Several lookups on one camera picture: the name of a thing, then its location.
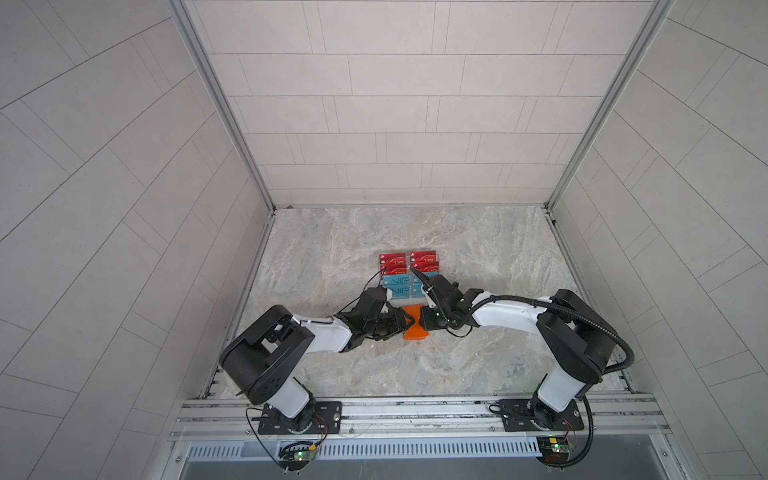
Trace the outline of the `orange card holder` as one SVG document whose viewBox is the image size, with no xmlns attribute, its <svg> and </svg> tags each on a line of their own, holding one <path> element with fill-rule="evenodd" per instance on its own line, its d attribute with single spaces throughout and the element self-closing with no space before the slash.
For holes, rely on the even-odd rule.
<svg viewBox="0 0 768 480">
<path fill-rule="evenodd" d="M 421 309 L 422 305 L 407 305 L 403 307 L 406 320 L 409 322 L 409 327 L 403 335 L 404 340 L 407 342 L 422 341 L 429 336 L 429 333 L 421 323 Z"/>
</svg>

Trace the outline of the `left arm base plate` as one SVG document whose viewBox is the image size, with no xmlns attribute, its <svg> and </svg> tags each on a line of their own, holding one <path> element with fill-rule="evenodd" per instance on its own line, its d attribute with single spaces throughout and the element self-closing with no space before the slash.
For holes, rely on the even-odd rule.
<svg viewBox="0 0 768 480">
<path fill-rule="evenodd" d="M 294 418 L 285 416 L 267 403 L 261 412 L 259 435 L 338 434 L 343 404 L 340 401 L 317 401 L 309 404 Z"/>
</svg>

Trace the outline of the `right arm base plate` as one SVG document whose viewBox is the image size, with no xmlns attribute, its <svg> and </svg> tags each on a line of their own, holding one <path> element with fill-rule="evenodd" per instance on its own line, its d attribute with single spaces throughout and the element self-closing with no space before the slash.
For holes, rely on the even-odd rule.
<svg viewBox="0 0 768 480">
<path fill-rule="evenodd" d="M 501 418 L 506 432 L 582 431 L 588 420 L 574 400 L 562 412 L 535 399 L 501 399 L 488 409 Z"/>
</svg>

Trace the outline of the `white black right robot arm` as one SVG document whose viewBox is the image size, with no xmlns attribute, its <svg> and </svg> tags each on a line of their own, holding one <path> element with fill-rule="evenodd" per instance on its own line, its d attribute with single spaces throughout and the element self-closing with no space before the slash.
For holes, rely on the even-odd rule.
<svg viewBox="0 0 768 480">
<path fill-rule="evenodd" d="M 462 292 L 441 275 L 414 269 L 428 299 L 420 323 L 426 330 L 453 333 L 465 326 L 500 327 L 539 335 L 555 365 L 531 400 L 514 416 L 541 429 L 564 421 L 575 400 L 602 377 L 631 365 L 634 353 L 616 330 L 573 291 L 560 289 L 549 298 L 493 294 L 481 289 Z"/>
</svg>

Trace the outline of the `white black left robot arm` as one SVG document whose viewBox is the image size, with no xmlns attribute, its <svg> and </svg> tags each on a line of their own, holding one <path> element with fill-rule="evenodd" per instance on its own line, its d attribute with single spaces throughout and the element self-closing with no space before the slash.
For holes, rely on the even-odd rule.
<svg viewBox="0 0 768 480">
<path fill-rule="evenodd" d="M 309 318 L 274 305 L 230 342 L 219 365 L 253 405 L 267 404 L 302 431 L 313 421 L 316 398 L 292 377 L 301 359 L 315 352 L 345 353 L 366 340 L 384 341 L 417 323 L 388 301 L 387 289 L 370 287 L 349 311 Z"/>
</svg>

